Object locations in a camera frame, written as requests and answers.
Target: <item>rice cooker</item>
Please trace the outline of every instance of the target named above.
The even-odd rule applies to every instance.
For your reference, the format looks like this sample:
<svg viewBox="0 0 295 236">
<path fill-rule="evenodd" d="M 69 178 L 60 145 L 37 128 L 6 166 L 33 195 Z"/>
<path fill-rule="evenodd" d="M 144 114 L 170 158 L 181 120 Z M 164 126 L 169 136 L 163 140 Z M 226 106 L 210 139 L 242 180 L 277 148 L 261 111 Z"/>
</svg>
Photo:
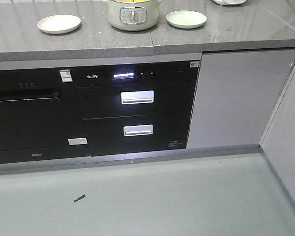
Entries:
<svg viewBox="0 0 295 236">
<path fill-rule="evenodd" d="M 158 7 L 164 0 L 101 0 L 108 5 L 108 20 L 120 30 L 139 31 L 158 21 Z"/>
<path fill-rule="evenodd" d="M 246 0 L 213 0 L 219 5 L 238 5 L 246 2 Z"/>
</svg>

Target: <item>oven handle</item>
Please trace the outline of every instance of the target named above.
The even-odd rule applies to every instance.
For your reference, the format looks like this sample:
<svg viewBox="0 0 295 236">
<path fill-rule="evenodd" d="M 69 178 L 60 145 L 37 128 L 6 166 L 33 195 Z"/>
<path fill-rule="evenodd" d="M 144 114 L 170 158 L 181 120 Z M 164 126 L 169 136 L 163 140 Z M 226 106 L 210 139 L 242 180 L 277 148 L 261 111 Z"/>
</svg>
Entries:
<svg viewBox="0 0 295 236">
<path fill-rule="evenodd" d="M 59 89 L 34 89 L 0 92 L 0 102 L 57 100 L 60 102 Z"/>
<path fill-rule="evenodd" d="M 123 128 L 123 134 L 125 137 L 151 135 L 153 134 L 153 125 L 145 124 L 145 125 L 125 126 Z"/>
<path fill-rule="evenodd" d="M 26 99 L 10 99 L 10 100 L 0 100 L 0 102 L 16 102 L 16 101 L 34 101 L 34 100 L 49 100 L 55 99 L 60 102 L 58 97 L 45 97 L 45 98 L 26 98 Z"/>
<path fill-rule="evenodd" d="M 154 91 L 135 91 L 135 92 L 122 92 L 121 104 L 140 104 L 140 103 L 153 103 Z"/>
</svg>

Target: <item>kitchen counter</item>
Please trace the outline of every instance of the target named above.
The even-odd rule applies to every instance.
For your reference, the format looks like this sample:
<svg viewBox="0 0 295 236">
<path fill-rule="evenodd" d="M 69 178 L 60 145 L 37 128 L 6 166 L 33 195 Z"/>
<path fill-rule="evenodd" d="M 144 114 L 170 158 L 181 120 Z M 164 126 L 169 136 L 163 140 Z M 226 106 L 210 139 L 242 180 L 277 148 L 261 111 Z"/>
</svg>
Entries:
<svg viewBox="0 0 295 236">
<path fill-rule="evenodd" d="M 125 32 L 110 26 L 99 1 L 0 3 L 0 61 L 137 57 L 203 51 L 295 47 L 295 11 L 276 0 L 219 6 L 211 0 L 167 0 L 150 30 Z M 204 26 L 185 30 L 166 22 L 175 10 L 204 13 Z M 37 22 L 55 14 L 81 18 L 74 32 L 49 35 Z"/>
</svg>

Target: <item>black appliance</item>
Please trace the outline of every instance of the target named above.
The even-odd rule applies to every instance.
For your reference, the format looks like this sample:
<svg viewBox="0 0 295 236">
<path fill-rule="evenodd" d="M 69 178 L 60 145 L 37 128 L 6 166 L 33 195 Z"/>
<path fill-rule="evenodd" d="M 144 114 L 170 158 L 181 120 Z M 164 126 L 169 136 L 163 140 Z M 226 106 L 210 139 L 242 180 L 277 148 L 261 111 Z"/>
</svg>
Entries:
<svg viewBox="0 0 295 236">
<path fill-rule="evenodd" d="M 0 71 L 0 163 L 185 148 L 198 69 L 174 61 Z"/>
</svg>

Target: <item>kitchen cabinet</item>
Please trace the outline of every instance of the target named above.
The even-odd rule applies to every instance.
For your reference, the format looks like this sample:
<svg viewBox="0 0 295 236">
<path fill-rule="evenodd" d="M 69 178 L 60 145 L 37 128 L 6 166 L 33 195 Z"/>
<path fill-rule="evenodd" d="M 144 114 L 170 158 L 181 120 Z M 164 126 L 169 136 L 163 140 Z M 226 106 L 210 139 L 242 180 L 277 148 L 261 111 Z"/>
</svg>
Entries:
<svg viewBox="0 0 295 236">
<path fill-rule="evenodd" d="M 261 147 L 295 201 L 295 74 Z"/>
<path fill-rule="evenodd" d="M 295 48 L 203 53 L 187 148 L 258 144 Z"/>
</svg>

